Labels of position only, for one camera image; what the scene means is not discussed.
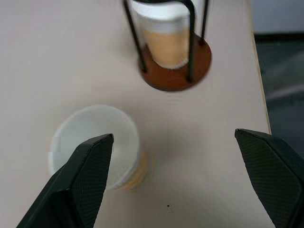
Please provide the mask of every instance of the wooden coaster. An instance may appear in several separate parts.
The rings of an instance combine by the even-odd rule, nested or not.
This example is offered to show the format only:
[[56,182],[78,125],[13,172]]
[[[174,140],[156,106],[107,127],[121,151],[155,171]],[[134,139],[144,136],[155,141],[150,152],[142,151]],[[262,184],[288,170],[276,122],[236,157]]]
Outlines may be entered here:
[[188,64],[174,70],[162,68],[154,62],[148,47],[145,46],[142,53],[148,71],[145,73],[140,67],[139,69],[146,83],[162,91],[182,91],[196,85],[206,75],[211,64],[212,54],[205,41],[203,45],[199,45],[200,37],[195,35],[194,39],[194,81],[192,83],[186,80]]

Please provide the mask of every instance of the floor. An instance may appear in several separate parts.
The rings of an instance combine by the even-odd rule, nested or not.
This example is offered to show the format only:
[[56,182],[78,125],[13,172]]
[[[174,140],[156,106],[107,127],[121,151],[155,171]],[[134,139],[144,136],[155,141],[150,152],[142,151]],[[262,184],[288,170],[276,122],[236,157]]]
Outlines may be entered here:
[[258,42],[272,135],[304,157],[304,41]]

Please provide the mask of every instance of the black wire frame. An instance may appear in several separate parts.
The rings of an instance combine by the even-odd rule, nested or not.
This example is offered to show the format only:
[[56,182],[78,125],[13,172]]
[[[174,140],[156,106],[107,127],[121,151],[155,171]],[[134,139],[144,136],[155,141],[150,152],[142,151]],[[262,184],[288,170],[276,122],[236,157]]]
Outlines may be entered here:
[[[128,22],[131,28],[131,32],[132,32],[132,36],[135,42],[135,46],[136,46],[136,50],[139,56],[139,60],[140,60],[140,66],[141,66],[141,70],[143,72],[147,72],[148,68],[147,65],[144,61],[144,57],[143,57],[143,53],[142,50],[140,48],[139,45],[139,41],[138,41],[138,36],[135,30],[135,26],[132,20],[132,16],[130,13],[130,9],[129,9],[129,4],[128,4],[129,0],[123,0],[123,6],[125,9],[125,13],[127,15],[128,18]],[[194,50],[193,50],[193,37],[194,37],[194,27],[195,27],[195,9],[194,9],[194,5],[192,3],[191,0],[136,0],[137,2],[142,2],[142,3],[164,3],[164,2],[180,2],[183,5],[185,5],[187,7],[187,9],[190,12],[190,29],[189,29],[189,63],[188,63],[188,72],[186,75],[186,80],[189,83],[192,83],[194,81],[194,77],[193,77],[193,57],[194,57]],[[207,21],[207,14],[208,14],[208,5],[209,5],[209,0],[205,0],[205,6],[204,6],[204,12],[203,12],[203,22],[202,22],[202,30],[201,30],[201,37],[200,37],[200,41],[199,44],[203,45],[204,42],[204,37],[205,37],[205,30],[206,30],[206,21]]]

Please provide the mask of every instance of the white plastic cup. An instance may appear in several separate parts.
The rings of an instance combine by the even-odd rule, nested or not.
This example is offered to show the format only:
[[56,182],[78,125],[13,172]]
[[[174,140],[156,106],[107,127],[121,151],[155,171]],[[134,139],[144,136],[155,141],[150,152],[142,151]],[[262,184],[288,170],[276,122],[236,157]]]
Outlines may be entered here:
[[79,144],[107,133],[114,135],[114,143],[106,190],[134,187],[143,179],[147,166],[146,155],[140,152],[137,128],[126,113],[106,105],[81,109],[60,125],[50,145],[50,174],[68,161]]
[[[201,0],[192,0],[195,9]],[[177,69],[188,62],[189,11],[181,3],[131,1],[153,60],[163,68]]]

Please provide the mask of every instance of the table surface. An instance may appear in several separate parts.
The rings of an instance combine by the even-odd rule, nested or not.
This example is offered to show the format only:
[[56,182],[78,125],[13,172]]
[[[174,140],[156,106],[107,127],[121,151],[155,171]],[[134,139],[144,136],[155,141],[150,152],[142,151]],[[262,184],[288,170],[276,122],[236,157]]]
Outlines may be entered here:
[[126,111],[151,158],[138,188],[104,195],[96,228],[274,227],[234,138],[236,128],[269,132],[247,1],[210,2],[211,68],[178,93],[141,79],[120,0],[5,0],[0,15],[3,227],[48,181],[56,128],[95,104]]

